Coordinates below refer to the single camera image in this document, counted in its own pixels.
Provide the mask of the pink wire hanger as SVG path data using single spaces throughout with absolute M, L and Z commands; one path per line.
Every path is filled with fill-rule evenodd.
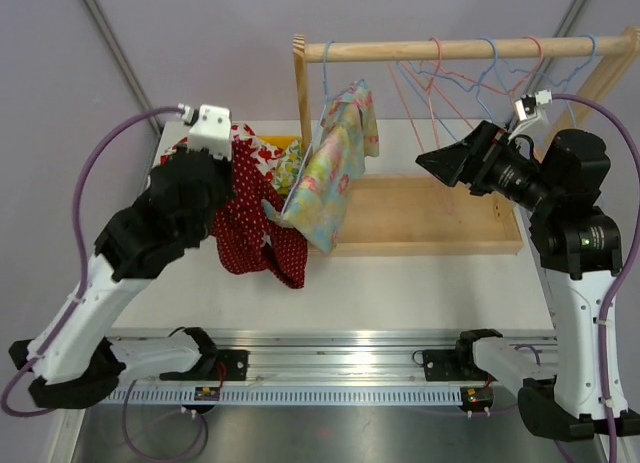
M 411 65 L 409 63 L 395 61 L 394 63 L 387 64 L 389 74 L 394 84 L 394 88 L 397 92 L 397 96 L 400 99 L 402 108 L 404 109 L 405 116 L 410 124 L 410 127 L 413 131 L 415 140 L 417 142 L 418 148 L 422 153 L 426 152 L 425 144 L 423 142 L 420 131 L 418 130 L 416 120 L 414 119 L 413 113 L 410 109 L 410 105 L 405 96 L 404 90 L 401 87 L 399 82 L 399 77 L 402 77 L 405 83 L 412 89 L 413 93 L 419 98 L 419 100 L 426 106 L 428 109 L 429 122 L 431 124 L 431 129 L 433 133 L 433 141 L 436 149 L 441 149 L 441 138 L 439 130 L 437 126 L 442 126 L 445 130 L 448 129 L 446 125 L 443 124 L 443 120 L 437 115 L 435 111 L 435 105 L 432 98 L 432 92 L 434 90 L 434 79 L 433 75 L 429 76 L 425 81 L 423 81 L 418 73 L 411 69 Z
M 517 91 L 520 89 L 520 87 L 524 83 L 528 82 L 542 66 L 542 63 L 544 60 L 544 51 L 539 38 L 533 35 L 526 35 L 526 36 L 523 36 L 523 39 L 530 40 L 531 42 L 533 42 L 538 50 L 537 61 L 529 69 L 511 67 L 507 59 L 500 56 L 497 48 L 497 43 L 495 40 L 489 37 L 480 38 L 481 41 L 486 42 L 491 47 L 493 51 L 493 60 L 490 63 L 490 65 L 481 72 L 479 78 L 472 85 L 472 87 L 475 89 L 475 99 L 477 103 L 485 110 L 487 114 L 489 114 L 490 111 L 488 109 L 488 106 L 481 99 L 480 93 L 483 88 L 486 88 L 486 85 L 484 84 L 484 79 L 486 78 L 486 76 L 489 74 L 490 71 L 494 73 L 496 80 L 498 81 L 498 84 L 499 84 L 499 88 L 492 89 L 492 92 L 497 93 L 499 95 L 514 98 L 516 96 Z M 503 63 L 509 73 L 522 74 L 522 77 L 516 83 L 514 83 L 511 87 L 507 87 L 502 79 L 501 73 L 497 70 L 498 63 Z

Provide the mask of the blue wire hanger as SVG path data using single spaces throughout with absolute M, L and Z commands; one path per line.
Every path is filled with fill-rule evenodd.
M 590 33 L 583 34 L 583 37 L 588 38 L 592 43 L 592 49 L 591 49 L 590 55 L 583 62 L 576 65 L 564 78 L 562 78 L 557 82 L 555 82 L 547 74 L 544 74 L 543 77 L 547 81 L 547 83 L 543 86 L 544 89 L 553 89 L 553 90 L 558 90 L 561 93 L 567 93 L 568 90 L 570 89 L 571 82 L 573 81 L 573 79 L 584 68 L 588 67 L 591 64 L 599 48 L 598 37 Z
M 339 225 L 365 159 L 379 155 L 371 89 L 358 79 L 332 93 L 328 64 L 322 62 L 324 103 L 304 150 L 302 169 L 279 219 L 285 226 Z
M 474 97 L 475 102 L 483 110 L 490 121 L 494 121 L 492 110 L 484 102 L 481 96 L 483 89 L 488 89 L 484 84 L 484 79 L 491 72 L 497 59 L 480 73 L 480 76 L 473 78 L 463 73 L 449 70 L 444 64 L 443 42 L 437 37 L 431 37 L 429 42 L 433 42 L 437 48 L 437 58 L 435 60 L 421 60 L 417 65 L 412 62 L 397 62 L 389 71 L 393 78 L 399 75 L 410 87 L 418 99 L 426 106 L 429 122 L 431 123 L 432 134 L 436 148 L 441 147 L 439 130 L 442 129 L 448 136 L 454 138 L 453 131 L 449 128 L 444 119 L 437 113 L 434 103 L 434 95 L 440 98 L 468 128 L 472 128 L 470 120 L 462 113 L 458 106 L 451 100 L 439 85 L 440 81 L 452 83 L 464 94 Z

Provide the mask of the pastel floral garment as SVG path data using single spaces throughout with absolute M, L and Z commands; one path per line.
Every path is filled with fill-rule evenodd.
M 278 210 L 267 201 L 269 220 L 300 232 L 316 249 L 338 244 L 351 190 L 366 171 L 365 159 L 379 155 L 373 94 L 364 80 L 330 102 L 320 123 L 320 142 Z

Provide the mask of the lemon print skirt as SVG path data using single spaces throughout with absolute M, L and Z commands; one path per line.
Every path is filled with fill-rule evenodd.
M 298 139 L 292 140 L 276 158 L 270 183 L 278 194 L 287 196 L 302 167 L 303 148 Z

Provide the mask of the red poppy print garment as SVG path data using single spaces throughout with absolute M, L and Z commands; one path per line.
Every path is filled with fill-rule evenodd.
M 230 162 L 215 160 L 204 152 L 179 148 L 178 144 L 186 139 L 184 136 L 162 153 L 159 164 L 169 164 L 181 171 L 194 170 L 198 174 L 209 172 L 218 179 L 245 181 L 257 178 L 270 183 L 271 171 L 283 149 L 270 145 L 259 136 L 247 123 L 232 123 Z

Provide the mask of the red polka dot garment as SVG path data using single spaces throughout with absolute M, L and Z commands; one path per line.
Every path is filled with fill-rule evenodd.
M 235 197 L 216 213 L 210 234 L 216 239 L 222 266 L 234 275 L 270 271 L 291 289 L 305 284 L 307 240 L 294 228 L 269 219 L 264 203 L 279 210 L 284 203 L 252 156 L 253 141 L 232 143 Z

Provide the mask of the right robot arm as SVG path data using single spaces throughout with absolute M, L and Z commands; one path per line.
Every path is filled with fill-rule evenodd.
M 639 416 L 618 380 L 611 294 L 623 274 L 621 235 L 597 205 L 611 166 L 605 142 L 564 129 L 542 160 L 524 156 L 518 144 L 517 136 L 485 121 L 417 163 L 449 187 L 497 193 L 529 212 L 530 238 L 550 286 L 557 366 L 543 369 L 499 332 L 483 329 L 460 335 L 455 370 L 466 379 L 485 372 L 501 383 L 535 436 L 563 442 L 635 436 Z

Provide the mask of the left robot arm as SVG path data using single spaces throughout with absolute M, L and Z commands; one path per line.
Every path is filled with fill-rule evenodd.
M 205 149 L 180 147 L 151 170 L 147 188 L 97 237 L 76 290 L 56 318 L 37 338 L 9 348 L 16 369 L 34 375 L 28 393 L 35 415 L 89 408 L 138 379 L 213 375 L 218 349 L 200 327 L 129 343 L 107 333 L 169 264 L 200 246 L 216 211 L 233 195 L 230 159 Z

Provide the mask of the wooden clothes rack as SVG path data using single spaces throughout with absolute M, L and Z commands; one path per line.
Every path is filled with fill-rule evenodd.
M 312 141 L 308 66 L 311 63 L 400 62 L 598 56 L 579 90 L 603 99 L 639 56 L 639 30 L 619 36 L 337 43 L 323 47 L 293 39 L 302 143 Z M 524 245 L 513 203 L 473 198 L 428 176 L 372 175 L 358 180 L 336 256 L 516 254 Z

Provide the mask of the yellow plastic tray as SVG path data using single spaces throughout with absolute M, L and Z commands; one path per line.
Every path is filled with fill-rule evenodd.
M 259 138 L 281 149 L 286 149 L 292 142 L 299 140 L 296 135 L 260 135 Z

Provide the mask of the aluminium rail frame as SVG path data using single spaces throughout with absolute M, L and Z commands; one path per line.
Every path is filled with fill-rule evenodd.
M 249 354 L 247 379 L 228 394 L 245 406 L 205 415 L 207 430 L 168 405 L 122 412 L 98 406 L 66 417 L 55 458 L 135 462 L 192 441 L 197 462 L 597 462 L 596 441 L 564 448 L 528 434 L 513 397 L 467 417 L 412 407 L 430 391 L 427 348 L 460 332 L 494 328 L 522 355 L 555 364 L 545 293 L 529 246 L 513 255 L 313 257 L 306 286 L 267 274 L 235 277 L 213 243 L 170 267 L 117 320 L 132 342 L 183 325 L 206 328 L 223 347 Z

